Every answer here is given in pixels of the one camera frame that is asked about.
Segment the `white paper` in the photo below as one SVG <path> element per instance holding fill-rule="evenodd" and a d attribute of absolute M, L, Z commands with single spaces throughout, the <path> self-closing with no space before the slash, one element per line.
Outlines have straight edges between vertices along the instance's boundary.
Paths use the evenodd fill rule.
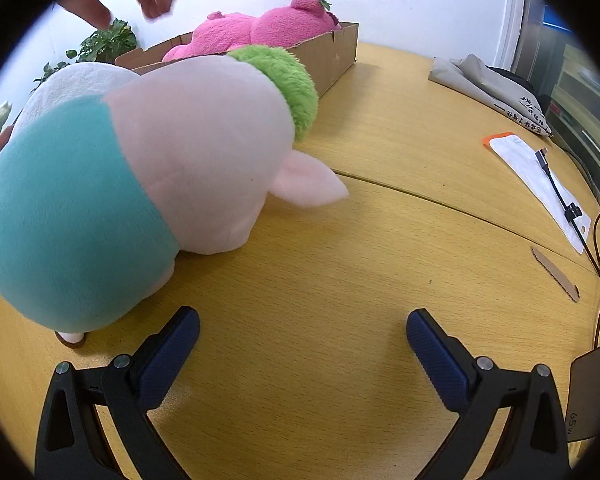
<path fill-rule="evenodd" d="M 564 217 L 564 208 L 549 181 L 549 177 L 546 176 L 540 167 L 536 158 L 536 152 L 517 135 L 496 137 L 495 139 L 491 139 L 489 144 L 491 149 L 516 172 L 536 198 L 542 202 L 547 211 L 554 217 L 573 248 L 582 254 L 584 250 L 582 242 L 578 238 L 573 226 Z M 576 206 L 582 209 L 576 198 L 560 183 L 553 171 L 551 175 L 554 178 L 555 187 L 560 191 L 565 204 L 569 205 L 571 202 L 574 202 Z M 589 227 L 591 226 L 591 218 L 582 211 L 582 216 L 575 219 L 575 224 L 580 230 L 582 238 L 586 241 L 587 235 L 589 235 Z"/>

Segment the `green fuzzy plush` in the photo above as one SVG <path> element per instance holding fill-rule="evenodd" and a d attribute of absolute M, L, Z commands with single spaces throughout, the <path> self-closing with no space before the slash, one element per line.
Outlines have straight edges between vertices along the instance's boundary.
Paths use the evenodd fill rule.
<path fill-rule="evenodd" d="M 248 45 L 227 54 L 249 63 L 267 76 L 285 97 L 296 127 L 296 140 L 308 133 L 318 114 L 314 82 L 298 58 L 282 47 Z"/>

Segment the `gray fabric bag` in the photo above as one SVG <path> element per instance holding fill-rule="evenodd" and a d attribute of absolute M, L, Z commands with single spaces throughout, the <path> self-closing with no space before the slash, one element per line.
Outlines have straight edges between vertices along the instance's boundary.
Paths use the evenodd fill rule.
<path fill-rule="evenodd" d="M 429 79 L 487 105 L 530 132 L 551 135 L 533 94 L 490 70 L 474 54 L 459 60 L 434 58 Z"/>

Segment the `plush toy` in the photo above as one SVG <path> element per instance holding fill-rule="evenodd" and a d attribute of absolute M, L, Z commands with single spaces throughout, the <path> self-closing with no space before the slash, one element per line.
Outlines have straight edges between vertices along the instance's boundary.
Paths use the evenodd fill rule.
<path fill-rule="evenodd" d="M 29 98 L 13 125 L 11 138 L 29 123 L 66 101 L 84 95 L 104 94 L 140 77 L 135 72 L 108 63 L 73 63 L 53 74 Z"/>
<path fill-rule="evenodd" d="M 295 57 L 253 45 L 46 111 L 0 154 L 0 294 L 76 343 L 163 286 L 179 250 L 243 245 L 268 192 L 345 197 L 292 149 L 317 103 Z"/>
<path fill-rule="evenodd" d="M 193 31 L 191 43 L 173 47 L 163 61 L 218 54 L 248 44 L 288 48 L 340 28 L 322 0 L 293 0 L 288 7 L 268 10 L 259 18 L 213 12 Z"/>

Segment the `cardboard box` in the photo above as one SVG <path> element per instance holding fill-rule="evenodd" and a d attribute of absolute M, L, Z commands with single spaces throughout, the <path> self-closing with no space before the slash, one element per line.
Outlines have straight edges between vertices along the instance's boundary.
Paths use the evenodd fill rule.
<path fill-rule="evenodd" d="M 325 32 L 320 36 L 303 41 L 287 50 L 298 57 L 314 80 L 318 95 L 324 94 L 346 69 L 356 61 L 358 46 L 358 24 L 340 22 L 341 30 Z M 158 43 L 147 50 L 136 48 L 116 58 L 116 65 L 146 74 L 180 60 L 162 62 L 164 55 L 174 46 L 191 41 L 192 32 L 181 34 L 170 40 Z"/>

